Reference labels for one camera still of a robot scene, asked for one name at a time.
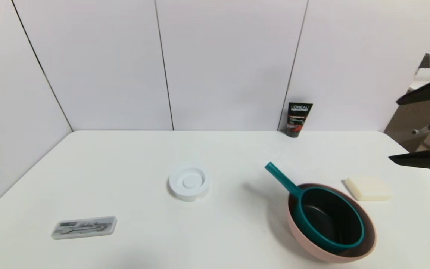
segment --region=round lid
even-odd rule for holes
[[[195,201],[208,192],[210,179],[201,168],[185,167],[170,175],[169,186],[178,199]]]

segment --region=teal handle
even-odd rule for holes
[[[270,172],[273,177],[275,177],[275,179],[277,179],[294,197],[299,198],[302,195],[303,189],[296,186],[272,162],[265,165],[265,169],[268,170],[268,172]]]

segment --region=white table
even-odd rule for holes
[[[402,167],[406,151],[378,132],[78,131],[0,199],[0,269],[430,268],[430,170]],[[372,254],[337,265],[304,252],[286,223],[295,183],[346,192],[342,179],[383,178],[394,197],[361,202],[377,228]],[[174,199],[167,178],[187,163],[212,175],[208,195]],[[109,236],[55,241],[61,220],[115,215]]]

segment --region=black tube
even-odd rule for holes
[[[303,125],[308,117],[313,104],[290,103],[288,105],[288,122],[286,125],[286,135],[298,137]]]

